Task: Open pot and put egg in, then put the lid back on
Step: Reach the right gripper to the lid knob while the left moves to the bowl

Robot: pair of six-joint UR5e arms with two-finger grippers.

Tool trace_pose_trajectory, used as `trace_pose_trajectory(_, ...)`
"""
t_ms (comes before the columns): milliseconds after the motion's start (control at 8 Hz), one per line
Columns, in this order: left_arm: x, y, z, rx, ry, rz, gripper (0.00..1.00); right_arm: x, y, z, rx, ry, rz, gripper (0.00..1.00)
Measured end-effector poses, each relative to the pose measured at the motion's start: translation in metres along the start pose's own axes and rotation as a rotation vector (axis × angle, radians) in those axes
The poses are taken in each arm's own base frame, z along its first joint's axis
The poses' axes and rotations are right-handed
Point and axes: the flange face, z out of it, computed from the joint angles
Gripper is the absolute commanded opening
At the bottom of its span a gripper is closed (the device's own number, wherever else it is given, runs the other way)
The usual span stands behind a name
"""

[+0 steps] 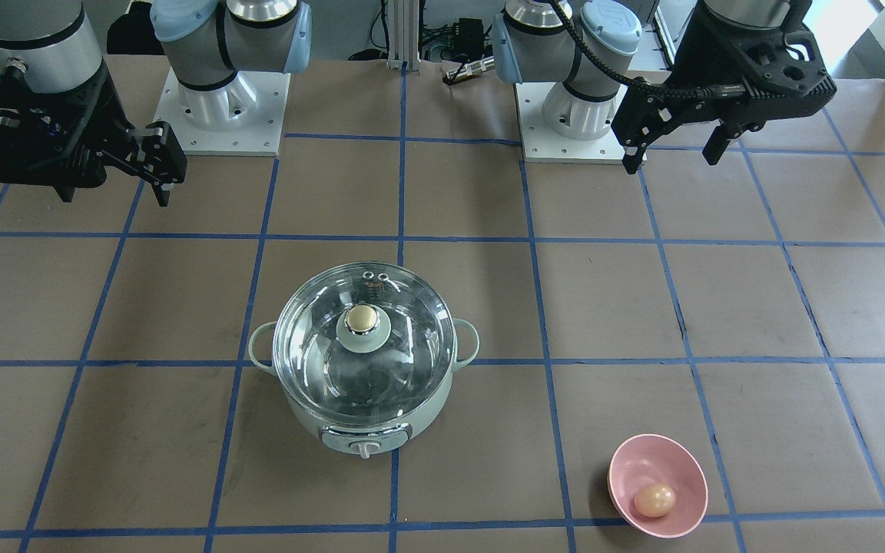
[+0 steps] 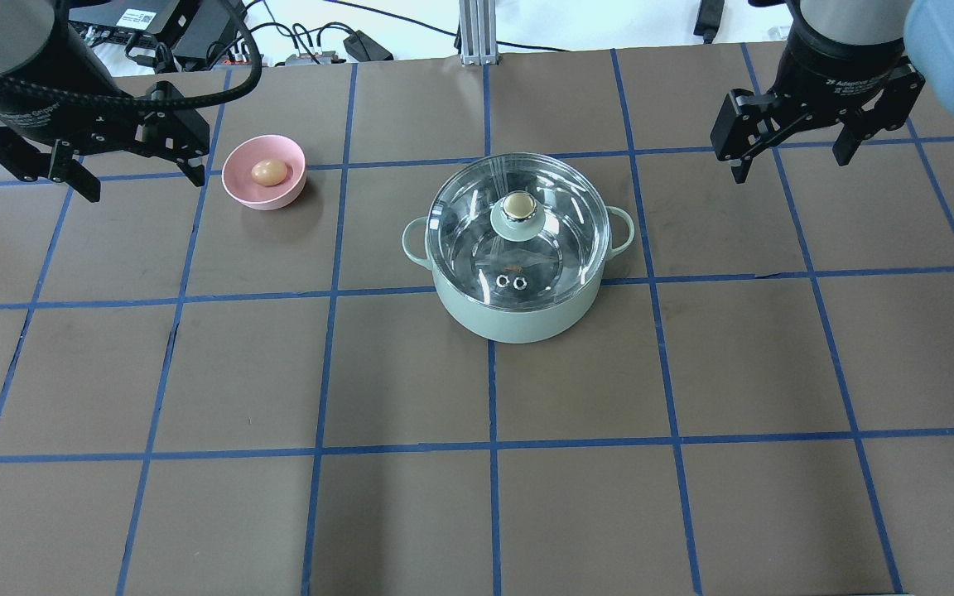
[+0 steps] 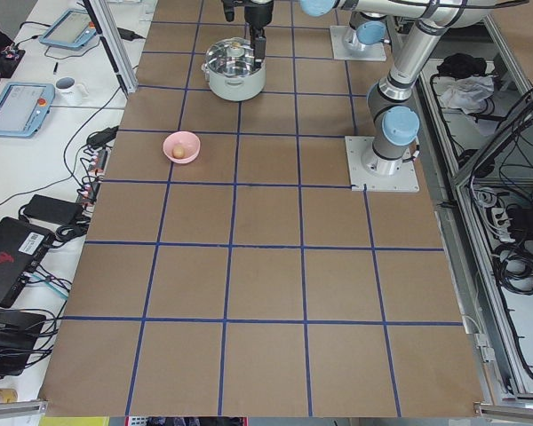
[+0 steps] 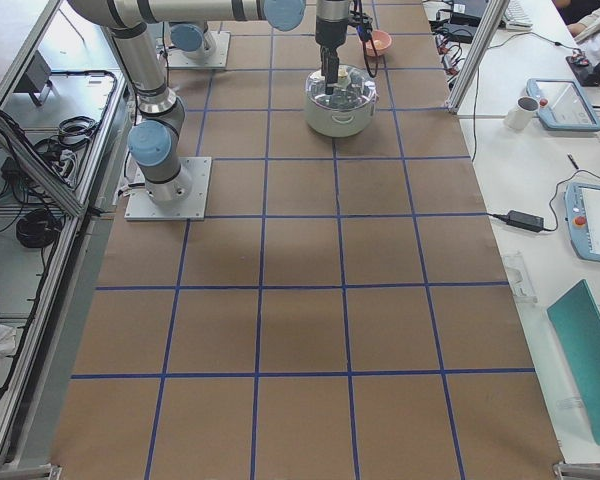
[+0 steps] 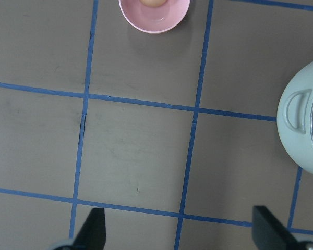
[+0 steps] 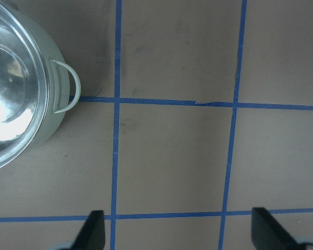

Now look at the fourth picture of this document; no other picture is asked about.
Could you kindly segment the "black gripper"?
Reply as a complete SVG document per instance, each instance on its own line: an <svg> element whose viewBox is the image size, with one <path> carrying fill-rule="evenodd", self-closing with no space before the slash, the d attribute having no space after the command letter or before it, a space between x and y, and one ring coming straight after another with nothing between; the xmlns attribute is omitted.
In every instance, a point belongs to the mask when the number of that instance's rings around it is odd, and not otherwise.
<svg viewBox="0 0 600 480"><path fill-rule="evenodd" d="M335 85L339 78L339 58L336 54L330 54L329 49L337 49L345 43L348 26L348 0L316 1L315 40L321 46L321 73L326 93L330 92L330 85Z"/></svg>

